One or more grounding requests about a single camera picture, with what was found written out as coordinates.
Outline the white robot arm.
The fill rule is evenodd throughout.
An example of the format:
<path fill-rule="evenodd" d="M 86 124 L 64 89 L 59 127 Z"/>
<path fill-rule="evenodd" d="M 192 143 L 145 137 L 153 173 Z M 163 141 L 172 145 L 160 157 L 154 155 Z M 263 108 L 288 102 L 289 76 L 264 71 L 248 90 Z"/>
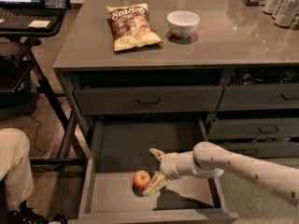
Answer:
<path fill-rule="evenodd" d="M 160 164 L 144 196 L 153 195 L 168 181 L 183 176 L 216 178 L 226 171 L 295 207 L 299 205 L 298 169 L 237 154 L 210 142 L 200 142 L 191 151 L 180 153 L 164 153 L 153 147 L 149 152 Z"/>

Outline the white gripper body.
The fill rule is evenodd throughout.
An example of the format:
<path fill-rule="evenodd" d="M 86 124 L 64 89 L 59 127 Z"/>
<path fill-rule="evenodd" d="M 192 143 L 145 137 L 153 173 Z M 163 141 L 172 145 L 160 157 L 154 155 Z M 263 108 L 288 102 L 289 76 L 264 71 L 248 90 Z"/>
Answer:
<path fill-rule="evenodd" d="M 160 160 L 160 171 L 169 179 L 175 180 L 180 179 L 181 175 L 177 167 L 177 157 L 176 152 L 164 154 Z"/>

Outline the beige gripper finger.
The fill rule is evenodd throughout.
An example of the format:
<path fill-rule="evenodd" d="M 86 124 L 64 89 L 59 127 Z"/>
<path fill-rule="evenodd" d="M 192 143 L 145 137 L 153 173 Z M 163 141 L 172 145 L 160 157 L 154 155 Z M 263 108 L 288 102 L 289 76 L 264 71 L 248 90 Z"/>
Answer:
<path fill-rule="evenodd" d="M 167 184 L 167 177 L 165 175 L 161 174 L 155 174 L 151 181 L 149 182 L 149 185 L 146 187 L 146 189 L 143 191 L 144 196 L 150 196 L 160 189 L 162 189 Z"/>
<path fill-rule="evenodd" d="M 153 148 L 153 147 L 149 150 L 149 152 L 152 155 L 154 155 L 158 161 L 161 161 L 165 155 L 165 153 L 163 151 L 161 151 L 160 149 Z"/>

